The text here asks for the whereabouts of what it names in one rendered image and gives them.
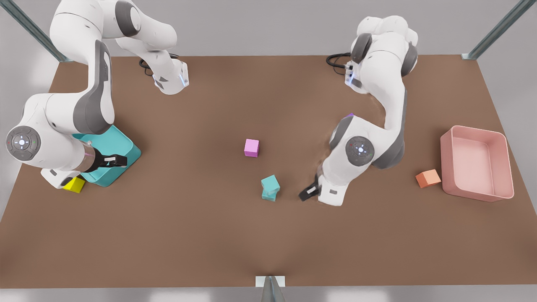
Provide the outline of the pink plastic bin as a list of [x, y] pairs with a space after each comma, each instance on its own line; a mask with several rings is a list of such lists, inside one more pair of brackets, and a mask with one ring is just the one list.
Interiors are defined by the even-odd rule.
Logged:
[[455, 125], [441, 136], [445, 193], [494, 202], [514, 196], [508, 142], [502, 133]]

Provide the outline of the orange cube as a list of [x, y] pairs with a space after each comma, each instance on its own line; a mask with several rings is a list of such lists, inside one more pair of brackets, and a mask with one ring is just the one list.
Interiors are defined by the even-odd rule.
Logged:
[[430, 187], [432, 185], [441, 183], [441, 178], [435, 169], [424, 171], [416, 175], [415, 178], [420, 188]]

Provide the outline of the teal plastic bin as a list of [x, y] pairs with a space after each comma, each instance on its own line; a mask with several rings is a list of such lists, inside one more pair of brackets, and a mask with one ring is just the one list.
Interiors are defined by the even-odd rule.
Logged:
[[81, 176], [88, 182], [101, 187], [108, 187], [111, 185], [141, 156], [140, 149], [133, 144], [131, 139], [116, 128], [115, 125], [112, 125], [109, 130], [100, 135], [73, 134], [72, 136], [84, 142], [91, 141], [92, 146], [96, 147], [102, 155], [109, 156], [117, 154], [127, 157], [126, 167], [100, 167], [93, 172], [81, 174]]

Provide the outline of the silver frame post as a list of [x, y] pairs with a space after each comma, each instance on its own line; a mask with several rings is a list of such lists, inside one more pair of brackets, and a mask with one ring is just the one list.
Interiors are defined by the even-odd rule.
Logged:
[[13, 0], [0, 0], [0, 6], [15, 19], [41, 46], [59, 62], [72, 62], [52, 44], [52, 41]]
[[461, 55], [462, 59], [477, 60], [535, 3], [537, 0], [520, 0], [469, 53]]
[[281, 287], [285, 287], [285, 276], [256, 276], [255, 286], [262, 287], [261, 302], [286, 302]]

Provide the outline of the yellow cube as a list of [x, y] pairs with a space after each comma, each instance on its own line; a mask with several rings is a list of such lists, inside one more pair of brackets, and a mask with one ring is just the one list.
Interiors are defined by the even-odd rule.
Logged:
[[67, 184], [65, 184], [62, 189], [75, 193], [80, 193], [82, 188], [84, 187], [84, 184], [86, 184], [85, 179], [81, 177], [74, 177]]

